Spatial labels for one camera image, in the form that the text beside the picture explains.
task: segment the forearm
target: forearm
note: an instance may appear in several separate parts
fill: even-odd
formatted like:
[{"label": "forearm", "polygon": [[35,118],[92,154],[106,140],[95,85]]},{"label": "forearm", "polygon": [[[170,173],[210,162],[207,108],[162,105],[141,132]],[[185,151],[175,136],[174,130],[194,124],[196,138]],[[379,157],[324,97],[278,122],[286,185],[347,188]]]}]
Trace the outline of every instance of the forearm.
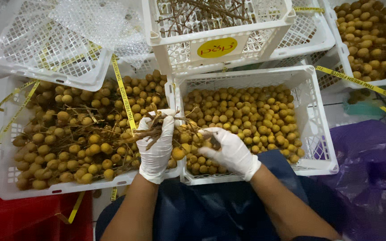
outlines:
[{"label": "forearm", "polygon": [[137,174],[101,241],[152,240],[158,189],[159,185]]},{"label": "forearm", "polygon": [[335,240],[339,234],[325,220],[288,190],[265,166],[251,179],[281,240],[314,236]]}]

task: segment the gloved hand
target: gloved hand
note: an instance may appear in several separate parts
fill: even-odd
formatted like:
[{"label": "gloved hand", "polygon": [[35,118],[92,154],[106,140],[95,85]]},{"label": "gloved hand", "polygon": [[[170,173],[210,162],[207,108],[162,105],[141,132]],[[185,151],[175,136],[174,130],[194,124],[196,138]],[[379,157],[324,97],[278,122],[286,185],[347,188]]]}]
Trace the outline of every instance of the gloved hand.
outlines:
[{"label": "gloved hand", "polygon": [[259,170],[261,162],[256,155],[252,155],[244,142],[235,134],[218,127],[210,127],[205,130],[213,133],[221,144],[221,151],[215,151],[208,147],[202,147],[199,152],[209,158],[213,158],[229,171],[240,175],[245,181],[250,181]]},{"label": "gloved hand", "polygon": [[[152,138],[146,137],[136,142],[139,153],[141,154],[141,166],[139,166],[139,173],[145,179],[155,184],[160,184],[164,180],[164,173],[172,153],[172,135],[174,134],[175,123],[174,110],[164,109],[159,111],[168,115],[164,118],[162,135],[160,138],[148,151],[146,151],[147,145],[153,141]],[[150,118],[142,118],[139,122],[138,130],[149,129],[149,124],[151,125]]]}]

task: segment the hand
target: hand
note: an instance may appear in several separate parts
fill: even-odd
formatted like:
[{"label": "hand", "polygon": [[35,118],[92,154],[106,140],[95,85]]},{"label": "hand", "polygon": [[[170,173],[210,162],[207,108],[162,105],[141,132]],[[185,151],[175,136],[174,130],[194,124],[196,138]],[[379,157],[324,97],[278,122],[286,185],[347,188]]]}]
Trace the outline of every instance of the hand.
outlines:
[{"label": "hand", "polygon": [[[147,145],[153,141],[152,138],[146,137],[136,142],[139,153],[141,154],[139,173],[145,179],[155,184],[160,184],[164,180],[164,173],[172,153],[172,135],[174,134],[175,123],[174,110],[164,109],[159,111],[168,115],[164,118],[160,138],[148,151],[146,151]],[[150,118],[142,118],[139,122],[138,130],[149,129],[149,124],[151,124]]]},{"label": "hand", "polygon": [[204,156],[213,158],[229,171],[237,173],[245,181],[250,181],[261,166],[258,157],[250,153],[237,135],[218,127],[206,128],[205,130],[213,133],[221,144],[222,150],[214,151],[208,147],[202,147],[199,152]]}]

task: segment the longan cluster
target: longan cluster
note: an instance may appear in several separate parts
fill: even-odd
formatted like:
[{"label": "longan cluster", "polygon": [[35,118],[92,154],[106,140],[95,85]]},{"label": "longan cluster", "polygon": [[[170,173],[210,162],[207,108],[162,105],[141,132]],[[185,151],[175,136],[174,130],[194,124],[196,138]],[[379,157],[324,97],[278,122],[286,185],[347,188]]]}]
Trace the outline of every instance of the longan cluster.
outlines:
[{"label": "longan cluster", "polygon": [[386,7],[383,3],[360,0],[344,3],[334,10],[340,36],[349,49],[353,77],[366,82],[386,79]]},{"label": "longan cluster", "polygon": [[[183,98],[186,118],[198,127],[220,127],[237,134],[253,154],[279,149],[291,164],[304,156],[293,100],[284,85],[193,90]],[[211,147],[209,140],[198,134],[182,135],[180,143],[190,145],[187,169],[194,175],[226,172],[224,167],[197,152],[201,146]]]},{"label": "longan cluster", "polygon": [[[168,107],[166,75],[158,70],[145,79],[125,76],[123,82],[136,126],[153,110],[152,103]],[[120,141],[131,138],[132,131],[117,82],[105,80],[101,89],[90,92],[42,81],[27,107],[35,116],[13,141],[20,147],[13,157],[22,171],[16,182],[20,190],[112,180],[139,168],[136,143]]]}]

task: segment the yellow logo sticker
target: yellow logo sticker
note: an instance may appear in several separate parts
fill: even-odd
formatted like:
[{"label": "yellow logo sticker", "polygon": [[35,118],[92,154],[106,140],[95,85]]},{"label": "yellow logo sticker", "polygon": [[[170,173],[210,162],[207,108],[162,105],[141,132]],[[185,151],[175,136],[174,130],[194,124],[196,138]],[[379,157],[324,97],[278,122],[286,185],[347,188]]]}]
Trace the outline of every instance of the yellow logo sticker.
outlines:
[{"label": "yellow logo sticker", "polygon": [[202,44],[197,55],[202,58],[218,58],[232,52],[238,46],[234,38],[214,39]]}]

